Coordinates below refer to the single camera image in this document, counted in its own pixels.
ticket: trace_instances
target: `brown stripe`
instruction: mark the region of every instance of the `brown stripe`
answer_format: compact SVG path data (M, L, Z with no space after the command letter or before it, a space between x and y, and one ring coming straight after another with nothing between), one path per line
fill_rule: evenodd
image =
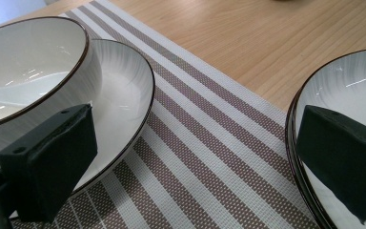
M72 198L71 204L83 228L103 228L86 193Z
M267 228L155 114L150 113L148 124L243 227Z
M143 33L142 31L136 29L128 22L120 18L118 15L110 11L109 9L103 7L98 2L91 2L91 5L95 6L97 9L101 10L103 13L108 15L113 21L119 24L121 27L129 31L130 33L134 34L140 40L145 42L148 46L159 52L165 58L173 62L176 66L181 68L184 72L188 73L204 86L209 88L215 94L218 94L221 98L225 99L231 105L235 106L240 112L245 114L247 117L253 119L256 123L260 126L268 130L270 133L278 137L280 140L284 141L284 128L281 127L278 123L274 120L270 119L254 107L247 104L245 101L237 97L236 95L229 92L224 87L217 84L215 81L210 79L207 75L199 71L197 68L180 58L179 56L173 54L168 49L163 47L161 44L156 43L152 40L147 34Z
M44 224L44 227L41 226L41 223L35 223L37 229L44 228L44 229L57 229L58 227L55 225L55 222L53 223L46 223Z
M133 148L196 228L218 227L142 137Z
M275 168L292 184L295 184L287 159L279 156L274 150L270 149L261 140L252 135L252 133L246 131L242 126L237 124L229 116L218 110L212 103L207 101L192 88L184 84L182 81L176 79L176 77L171 72L162 68L159 69L158 73L162 75L162 77L170 84L172 84L172 86L174 86L178 91L180 91L187 98L189 98L197 107L201 108L203 112L205 112L219 125L221 125L225 130L235 136L255 154L260 156L270 166Z
M80 17L76 16L75 13L73 13L72 11L67 11L65 13L69 18L78 21L88 32L89 37L91 39L100 39L101 37L99 36L99 34L97 34L94 30L92 30L91 27L89 27Z
M99 25L104 31L114 37L116 40L124 42L131 45L132 47L137 47L127 40L124 36L106 24L97 15L86 9L85 7L79 8L85 14L88 15L97 25ZM287 178L291 183L295 184L293 176L291 174L291 169L288 161L283 157L279 156L275 151L267 147L262 141L257 139L254 135L246 131L243 127L238 125L230 117L219 111L212 103L203 98L199 93L194 91L192 88L183 83L178 77L173 75L171 72L166 70L162 65L160 65L155 60L151 59L147 54L142 52L142 54L151 63L155 72L159 73L165 80L177 88L181 93L188 97L191 102L196 104L201 110L203 110L207 115L211 116L215 121L217 121L221 126L223 126L232 135L237 137L246 146L248 146L252 151L254 151L258 156L269 163L273 168L275 168L280 174Z
M113 171L151 228L172 228L124 160Z
M76 215L71 209L70 203L67 201L58 213L56 222L59 228L79 228Z
M20 219L11 222L14 229L34 229L34 222L22 222Z
M198 123L191 115L168 97L162 90L156 91L157 100L168 109L184 126L186 126L201 142L203 142L216 156L230 169L245 181L257 194L263 198L278 214L285 218L292 226L302 223L307 228L314 227L315 223L292 205L285 197L270 185L262 176L241 160L234 152L210 135L207 129Z
M108 229L127 228L126 223L121 218L109 194L106 192L102 182L97 182L89 190L88 194L91 197L94 207L103 223Z

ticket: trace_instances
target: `white stripe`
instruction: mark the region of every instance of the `white stripe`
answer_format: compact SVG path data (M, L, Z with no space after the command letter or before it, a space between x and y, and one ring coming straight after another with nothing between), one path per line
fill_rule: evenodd
M236 137L226 131L217 122L205 114L200 108L193 104L189 99L187 99L183 94L176 90L172 85L166 82L158 74L155 75L156 84L162 89L162 91L167 94L173 101L175 101L180 107L185 111L189 111L192 117L199 122L204 128L206 128L210 134L214 135L218 140L220 140L225 146L227 146L232 152L234 152L240 159L242 159L249 167L253 168L260 176L263 177L270 185L272 185L278 193L290 201L298 210L305 213L310 219L313 217L309 214L309 210L305 205L302 198L299 197L299 191L295 185L293 185L287 178L281 175L277 170L275 170L271 165L269 165L265 160L260 158L257 154L251 151L246 145L239 141ZM154 113L157 113L155 107L152 108ZM168 117L165 117L165 112L162 115L163 122L171 122ZM276 140L276 143L281 145L281 141Z
M270 228L292 228L263 198L195 137L183 124L158 101L152 111L163 117L163 122L179 139L220 178L235 195Z
M241 228L241 225L228 210L210 193L192 171L173 154L172 150L160 139L151 127L148 126L144 130L142 137L219 227Z
M103 222L103 219L100 217L100 214L99 214L99 212L97 211L96 205L94 205L93 200L91 199L91 195L90 195L90 194L89 194L89 192L87 192L87 191L85 191L85 194L86 194L86 196L88 197L89 203L91 204L91 207L93 207L93 210L94 210L95 214L96 214L96 215L97 215L97 217L99 218L99 220L100 220L100 224L102 225L102 227L103 227L104 229L107 229L107 227L106 227L105 223Z
M73 13L78 16L83 22L85 22L93 31L95 31L102 39L114 40L111 35L106 33L100 26L95 24L85 13L79 9L73 9Z
M68 203L70 204L70 207L71 207L71 209L72 209L73 215L75 216L76 222L77 222L77 223L78 223L78 225L79 225L79 228L82 228L81 221L79 220L78 215L76 215L75 209L73 208L73 205L72 205L72 203L71 203L71 200L70 200L70 199L68 200Z
M113 172L102 183L127 227L150 228Z
M186 85L191 87L195 92L199 93L202 97L206 98L209 102L211 102L215 107L223 112L226 113L227 116L236 115L238 119L236 120L243 120L245 119L247 125L246 126L248 131L257 131L260 132L261 135L265 137L261 137L259 140L263 141L267 146L271 147L275 152L281 153L279 154L283 158L287 159L285 154L285 148L284 143L280 142L279 145L277 145L276 136L272 135L270 132L265 130L263 127L255 123L253 120L245 116L243 113L241 113L239 110L237 110L235 107L233 107L231 104L229 104L224 99L220 98L217 94L213 93L211 90L209 90L207 87L205 87L203 84L199 83L197 80L192 78L189 74L184 72L182 69L180 69L178 66L174 65L171 61L163 57L161 54L153 50L151 47L149 47L147 44L145 44L142 40L135 37L133 34L129 33L122 27L120 27L118 24L116 24L114 21L112 21L106 14L104 14L102 11L98 10L92 5L87 5L87 8L93 12L94 14L98 15L103 21L105 21L108 25L110 25L112 28L114 28L116 31L123 34L128 40L130 40L136 47L141 49L142 51L145 51L147 55L149 55L152 59L157 60L158 63L160 63L164 68L166 68L168 71L173 73L176 77L179 77Z
M191 221L174 202L162 184L156 179L144 161L131 150L124 158L135 177L144 187L166 220L176 228L193 228Z
M58 224L58 222L57 222L57 220L56 220L56 218L54 219L54 222L53 222L53 223L54 223L54 225L55 225L57 228L60 228L60 227L59 227L59 224Z
M241 98L245 103L256 108L258 111L262 112L264 115L271 118L272 120L277 121L277 123L280 126L282 127L284 126L285 114L278 108L276 108L275 106L271 105L269 102L258 96L257 94L254 94L253 92L249 91L247 88L243 87L239 83L232 80L226 74L207 64L206 62L204 62L197 56L193 55L192 53L188 52L187 50L183 49L182 47L178 46L173 41L169 40L159 32L153 30L152 28L148 27L144 23L138 21L137 19L129 15L128 13L119 9L115 4L109 2L108 0L97 0L96 2L100 3L102 6L111 10L112 12L117 14L120 18L127 21L129 24L131 24L138 30L148 35L152 40L154 40L158 44L161 44L168 51L179 56L180 58L188 62L190 65L194 66L196 69L206 74L217 84L227 89L237 97Z

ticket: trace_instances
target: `ceramic bowl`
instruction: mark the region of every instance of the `ceramic bowl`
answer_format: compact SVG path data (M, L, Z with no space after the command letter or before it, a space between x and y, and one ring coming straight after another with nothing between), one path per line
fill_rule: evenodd
M287 114L286 145L298 188L322 228L366 228L296 156L306 105L327 108L366 125L366 51L335 59L317 70L296 94Z
M58 111L94 103L101 81L88 33L76 21L44 17L1 27L0 151Z
M92 108L97 156L76 185L85 190L112 170L145 129L155 93L153 69L146 58L113 40L92 40L99 58L103 87Z

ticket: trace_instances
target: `white plate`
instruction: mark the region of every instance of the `white plate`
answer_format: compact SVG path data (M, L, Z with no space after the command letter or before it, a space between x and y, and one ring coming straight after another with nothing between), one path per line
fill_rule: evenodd
M103 86L92 104L98 154L74 193L94 184L128 153L140 136L154 97L154 75L148 61L133 48L111 40L92 40L103 74Z
M297 157L295 143L306 105L347 115L366 125L366 51L329 62L302 86L289 109L286 144L298 188L322 227L366 228Z

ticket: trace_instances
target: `dark brown bowl rim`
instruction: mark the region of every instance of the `dark brown bowl rim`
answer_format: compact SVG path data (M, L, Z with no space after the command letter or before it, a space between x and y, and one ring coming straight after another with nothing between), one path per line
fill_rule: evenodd
M118 159L120 157L122 157L124 154L126 154L128 152L128 150L130 149L130 147L132 146L132 144L134 143L134 141L137 140L138 135L141 133L142 129L144 128L144 125L147 123L147 119L150 116L151 109L152 109L152 106L153 106L153 100L154 100L154 97L155 97L156 85L155 85L155 75L153 73L153 67L151 66L151 64L148 61L148 59L145 58L145 56L139 50L137 50L137 49L135 49L135 48L133 48L133 47L127 45L127 44L124 44L122 42L115 41L115 40L109 40L109 39L93 39L92 41L93 42L94 41L113 42L113 43L115 43L117 45L125 46L125 47L131 49L133 52L136 52L137 54L139 54L142 57L142 59L145 60L145 62L147 63L147 65L148 65L148 67L150 68L150 71L151 71L151 77L152 77L152 94L151 94L151 100L150 100L150 104L148 106L148 110L145 113L145 116L142 119L141 124L137 128L137 130L134 133L134 135L132 136L132 138L126 144L126 146L124 146L124 148L119 153L117 153L117 155L115 156L115 158L111 162L109 162L109 164L107 166L105 166L105 168L103 168L95 176L93 176L92 178L90 178L89 180L87 180L80 187L78 187L77 189L73 190L73 192L71 194L71 197L77 196L81 192L83 192L86 189L88 189L89 187L91 187L96 181L98 181L99 178L101 178L102 176L104 176L110 169L112 169L116 165L116 162L118 161Z
M296 132L295 132L295 114L296 114L296 106L298 104L299 98L301 97L301 93L303 92L305 86L309 83L309 81L318 73L320 70L328 66L329 64L337 61L338 59L344 58L349 55L353 55L359 52L366 52L366 50L349 52L344 55L341 55L326 64L319 67L316 71L314 71L308 79L302 84L301 88L298 90L296 95L294 96L290 108L287 112L286 122L285 122L285 144L287 151L287 158L289 159L291 172L295 179L296 186L301 193L304 201L306 202L308 208L313 214L317 224L321 228L337 228L335 223L332 221L324 207L322 206L319 198L317 197L315 190L308 178L308 175L305 171L305 167L303 165L302 160L295 152L295 144L296 144Z
M35 107L37 107L40 104L42 104L43 102L45 102L48 98L50 98L51 96L53 96L56 92L58 92L74 76L74 74L80 68L80 66L82 65L83 61L85 60L85 58L86 58L86 56L88 54L88 50L89 50L89 46L90 46L90 38L89 38L89 35L88 35L87 30L78 21L73 20L73 19L68 18L68 17L60 17L60 16L34 17L34 18L20 20L20 21L16 21L16 22L9 23L7 25L1 26L0 27L0 30L4 29L5 27L12 26L12 25L15 25L15 24L20 24L20 23L23 23L23 22L28 22L28 21L33 21L33 20L42 20L42 19L68 20L68 21L73 22L75 25L79 26L82 29L83 33L85 34L85 47L84 47L84 50L83 50L81 56L79 57L78 61L76 62L76 64L73 66L73 68L67 74L67 76L63 80L61 80L60 83L58 83L54 88L52 88L51 90L49 90L42 97L40 97L39 99L37 99L34 102L32 102L29 106L23 108L22 110L20 110L20 111L18 111L16 113L13 113L11 115L8 115L8 116L5 116L5 117L1 118L0 119L0 125L3 125L5 123L8 123L8 122L14 120L17 117L26 114L27 112L31 111Z

